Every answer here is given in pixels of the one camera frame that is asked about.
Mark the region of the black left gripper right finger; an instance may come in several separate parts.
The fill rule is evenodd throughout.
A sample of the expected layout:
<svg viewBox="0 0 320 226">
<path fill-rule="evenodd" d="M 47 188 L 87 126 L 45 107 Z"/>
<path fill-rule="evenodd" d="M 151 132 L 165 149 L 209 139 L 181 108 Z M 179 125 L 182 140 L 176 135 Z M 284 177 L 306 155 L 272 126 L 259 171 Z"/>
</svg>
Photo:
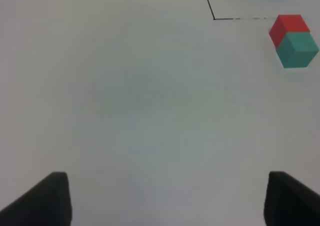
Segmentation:
<svg viewBox="0 0 320 226">
<path fill-rule="evenodd" d="M 320 195 L 286 172 L 271 171 L 263 216 L 267 226 L 318 226 Z"/>
</svg>

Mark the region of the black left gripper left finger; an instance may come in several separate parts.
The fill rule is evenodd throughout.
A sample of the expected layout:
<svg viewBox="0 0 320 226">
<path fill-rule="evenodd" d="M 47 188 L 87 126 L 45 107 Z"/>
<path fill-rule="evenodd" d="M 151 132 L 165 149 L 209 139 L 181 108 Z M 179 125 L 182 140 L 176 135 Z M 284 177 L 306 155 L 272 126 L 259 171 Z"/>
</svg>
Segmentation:
<svg viewBox="0 0 320 226">
<path fill-rule="evenodd" d="M 68 175 L 53 172 L 0 211 L 2 226 L 70 226 L 73 211 Z"/>
</svg>

